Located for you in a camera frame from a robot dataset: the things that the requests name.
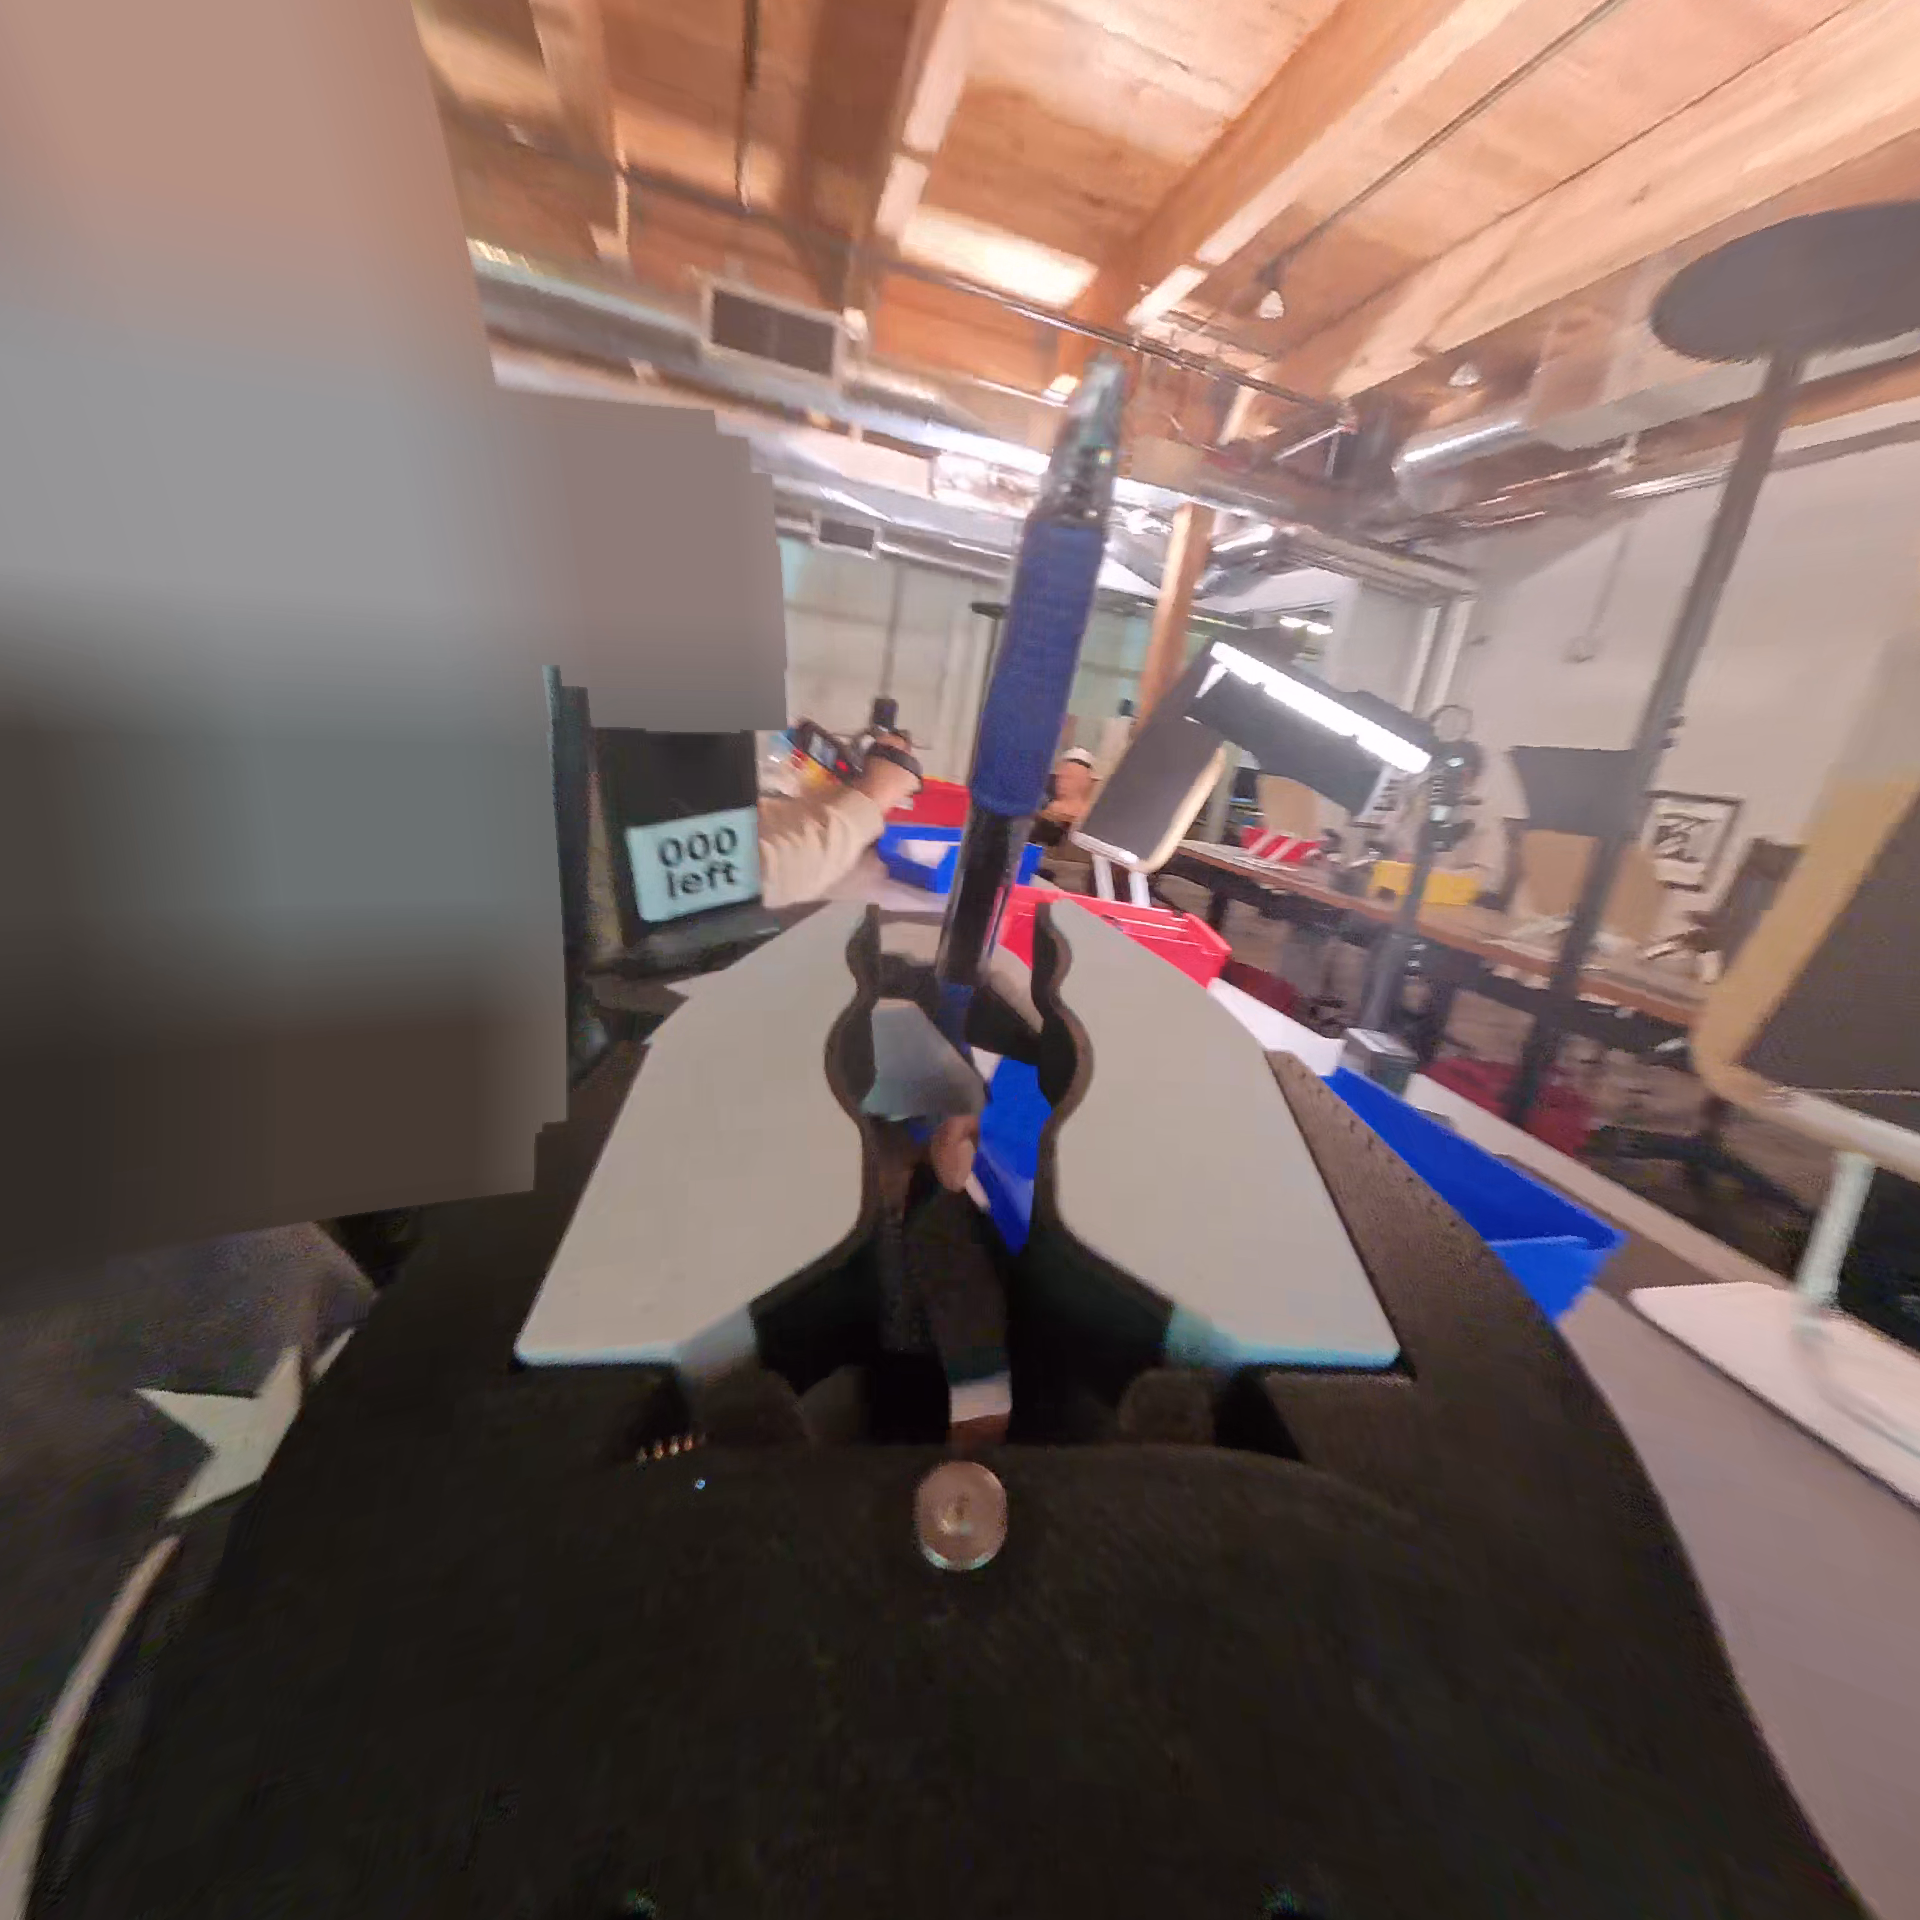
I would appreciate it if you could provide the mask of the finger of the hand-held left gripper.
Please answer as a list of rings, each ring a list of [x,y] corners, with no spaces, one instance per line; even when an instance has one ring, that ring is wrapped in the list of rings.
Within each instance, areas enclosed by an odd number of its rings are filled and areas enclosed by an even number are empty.
[[[975,1118],[988,1088],[963,1047],[910,999],[881,999],[872,1008],[873,1079],[868,1115],[890,1123]]]

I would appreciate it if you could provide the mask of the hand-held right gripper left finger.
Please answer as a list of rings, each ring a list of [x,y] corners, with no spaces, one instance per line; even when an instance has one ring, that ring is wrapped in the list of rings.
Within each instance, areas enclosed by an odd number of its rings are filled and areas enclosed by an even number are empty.
[[[518,1339],[521,1365],[740,1365],[873,1228],[878,918],[819,904],[646,1048]]]

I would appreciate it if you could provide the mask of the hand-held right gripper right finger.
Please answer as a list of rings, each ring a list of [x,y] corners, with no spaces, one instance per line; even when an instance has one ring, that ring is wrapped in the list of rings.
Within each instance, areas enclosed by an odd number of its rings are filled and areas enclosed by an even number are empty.
[[[1257,1036],[1076,901],[1039,916],[1034,993],[1031,1233],[1088,1271],[1094,1315],[1215,1371],[1393,1368],[1400,1337]]]

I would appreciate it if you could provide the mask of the blue bin with tag sticker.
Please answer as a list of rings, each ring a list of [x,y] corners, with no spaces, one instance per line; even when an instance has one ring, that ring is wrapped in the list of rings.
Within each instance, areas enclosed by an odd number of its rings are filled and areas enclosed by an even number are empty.
[[[1623,1246],[1620,1230],[1403,1096],[1346,1067],[1334,1069],[1326,1085],[1482,1236],[1555,1324],[1570,1315]],[[1027,1244],[1040,1132],[1050,1118],[1039,1069],[998,1063],[978,1125],[975,1179],[1012,1257]]]

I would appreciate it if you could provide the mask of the black board on white stand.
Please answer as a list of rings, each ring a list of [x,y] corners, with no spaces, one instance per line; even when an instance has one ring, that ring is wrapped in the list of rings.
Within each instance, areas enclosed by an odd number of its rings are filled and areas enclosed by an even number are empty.
[[[1070,839],[1088,854],[1094,897],[1150,904],[1152,878],[1191,835],[1232,742],[1166,701],[1134,731]]]
[[[1780,893],[1695,1025],[1700,1081],[1818,1145],[1831,1169],[1792,1284],[1644,1287],[1633,1310],[1881,1487],[1918,1505],[1916,1348],[1849,1312],[1880,1176],[1916,1185],[1916,758],[1840,771]]]

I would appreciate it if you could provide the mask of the long wooden workbench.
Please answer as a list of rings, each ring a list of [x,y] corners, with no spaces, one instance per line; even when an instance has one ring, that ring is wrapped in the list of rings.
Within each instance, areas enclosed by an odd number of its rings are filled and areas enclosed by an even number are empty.
[[[1246,904],[1264,921],[1322,931],[1377,948],[1400,908],[1390,897],[1344,895],[1315,871],[1257,861],[1234,847],[1184,841],[1156,881],[1190,881],[1208,893],[1208,924],[1222,927],[1228,904]],[[1411,971],[1436,987],[1442,1003],[1470,992],[1511,1012],[1545,1008],[1556,965],[1555,943],[1521,934],[1490,908],[1426,904],[1412,927]],[[1682,1040],[1699,1021],[1708,990],[1666,966],[1588,963],[1563,1017],[1569,1038],[1619,1052],[1652,1052]]]

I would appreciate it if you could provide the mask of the studio light panel on stand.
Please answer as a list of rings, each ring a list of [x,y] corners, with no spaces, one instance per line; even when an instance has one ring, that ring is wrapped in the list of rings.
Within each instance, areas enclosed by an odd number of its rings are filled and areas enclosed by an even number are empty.
[[[1212,639],[1200,668],[1203,677],[1184,710],[1254,755],[1264,773],[1308,785],[1355,820],[1369,815],[1380,796],[1412,804],[1412,881],[1400,897],[1393,931],[1377,948],[1372,985],[1355,1024],[1393,1032],[1426,872],[1468,829],[1482,767],[1479,747],[1470,740],[1470,710],[1452,704],[1433,718],[1419,718],[1228,639]]]

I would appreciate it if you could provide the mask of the black panel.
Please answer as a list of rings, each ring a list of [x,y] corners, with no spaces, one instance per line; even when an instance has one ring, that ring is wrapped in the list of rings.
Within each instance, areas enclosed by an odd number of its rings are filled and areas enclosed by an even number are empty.
[[[1633,798],[1634,761],[1625,749],[1519,745],[1507,752],[1526,820],[1536,831],[1603,837]]]

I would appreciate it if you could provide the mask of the black printed shirt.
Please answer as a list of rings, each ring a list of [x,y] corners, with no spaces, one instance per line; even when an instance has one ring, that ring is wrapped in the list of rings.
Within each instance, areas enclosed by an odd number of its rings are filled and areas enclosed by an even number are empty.
[[[372,1299],[308,1223],[6,1284],[6,1792],[130,1576],[256,1485]]]

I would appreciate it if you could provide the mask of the black floor lamp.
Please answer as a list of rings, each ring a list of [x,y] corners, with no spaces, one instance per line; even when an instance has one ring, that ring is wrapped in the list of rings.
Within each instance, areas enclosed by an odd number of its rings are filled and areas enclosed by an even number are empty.
[[[1760,364],[1762,379],[1531,1019],[1505,1104],[1514,1125],[1531,1115],[1561,1048],[1603,909],[1639,831],[1641,800],[1673,742],[1808,359],[1880,347],[1916,331],[1916,244],[1918,203],[1911,198],[1822,211],[1718,246],[1680,269],[1652,307],[1651,329],[1671,352],[1718,366]]]

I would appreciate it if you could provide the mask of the wall tag sign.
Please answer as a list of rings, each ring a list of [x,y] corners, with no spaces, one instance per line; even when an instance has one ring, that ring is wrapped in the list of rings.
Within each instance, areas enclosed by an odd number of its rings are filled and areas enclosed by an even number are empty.
[[[1648,791],[1639,847],[1652,878],[1676,893],[1704,893],[1737,839],[1744,801],[1697,791]]]

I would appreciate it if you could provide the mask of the silver air duct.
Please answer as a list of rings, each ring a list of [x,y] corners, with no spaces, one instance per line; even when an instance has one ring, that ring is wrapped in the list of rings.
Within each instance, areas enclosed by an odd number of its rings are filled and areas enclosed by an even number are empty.
[[[1396,447],[1390,470],[1396,494],[1407,503],[1419,503],[1448,494],[1455,486],[1452,476],[1528,443],[1531,443],[1528,412],[1507,407],[1411,433]]]

